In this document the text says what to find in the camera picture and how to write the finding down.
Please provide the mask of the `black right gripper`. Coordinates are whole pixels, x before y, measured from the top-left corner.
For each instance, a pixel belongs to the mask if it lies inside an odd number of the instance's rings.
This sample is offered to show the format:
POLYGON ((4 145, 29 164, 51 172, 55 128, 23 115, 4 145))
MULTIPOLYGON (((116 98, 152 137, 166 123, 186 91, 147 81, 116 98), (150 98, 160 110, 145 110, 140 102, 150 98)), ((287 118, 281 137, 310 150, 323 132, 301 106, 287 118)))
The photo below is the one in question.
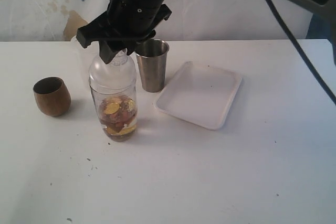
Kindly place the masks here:
POLYGON ((106 12, 77 30, 76 39, 83 48, 99 42, 99 57, 109 64, 119 52, 131 55, 137 40, 151 36, 172 11, 164 0, 111 0, 106 12))

